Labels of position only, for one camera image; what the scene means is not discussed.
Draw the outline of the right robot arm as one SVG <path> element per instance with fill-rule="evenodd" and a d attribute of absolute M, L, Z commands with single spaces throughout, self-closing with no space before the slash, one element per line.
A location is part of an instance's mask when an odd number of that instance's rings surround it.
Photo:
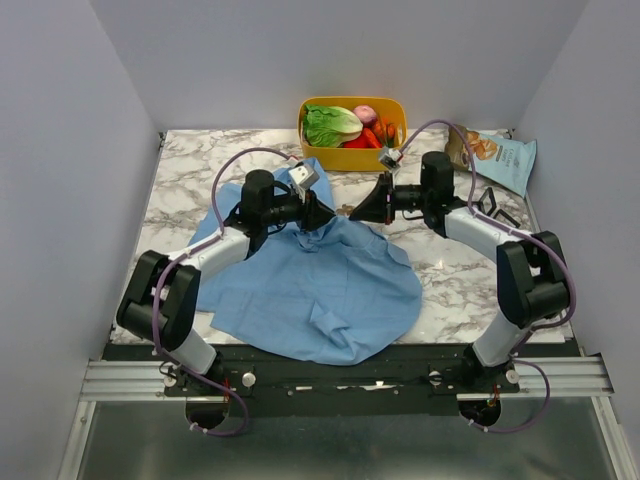
<path fill-rule="evenodd" d="M 439 236 L 472 248 L 496 266 L 496 316 L 466 347 L 458 369 L 467 389 L 483 391 L 544 320 L 574 309 L 575 286 L 559 239 L 548 231 L 532 234 L 505 225 L 456 196 L 454 169 L 443 152 L 423 155 L 417 185 L 401 185 L 391 173 L 380 174 L 350 218 L 389 225 L 397 213 L 413 211 Z"/>

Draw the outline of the blue shirt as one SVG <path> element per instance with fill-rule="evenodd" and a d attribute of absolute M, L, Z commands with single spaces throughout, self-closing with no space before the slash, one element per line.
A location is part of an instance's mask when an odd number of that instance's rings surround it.
<path fill-rule="evenodd" d="M 422 308 L 408 255 L 337 216 L 304 233 L 289 224 L 251 258 L 201 284 L 213 328 L 301 361 L 356 365 L 406 334 Z"/>

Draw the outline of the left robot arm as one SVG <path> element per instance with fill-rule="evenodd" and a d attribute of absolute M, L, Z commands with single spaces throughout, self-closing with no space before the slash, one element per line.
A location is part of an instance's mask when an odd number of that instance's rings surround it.
<path fill-rule="evenodd" d="M 312 190 L 319 174 L 311 165 L 300 163 L 287 176 L 282 183 L 266 170 L 250 171 L 214 233 L 170 254 L 144 252 L 125 289 L 117 325 L 187 369 L 188 384 L 201 395 L 220 387 L 222 372 L 215 348 L 193 328 L 200 284 L 253 256 L 277 228 L 295 223 L 315 231 L 335 216 Z"/>

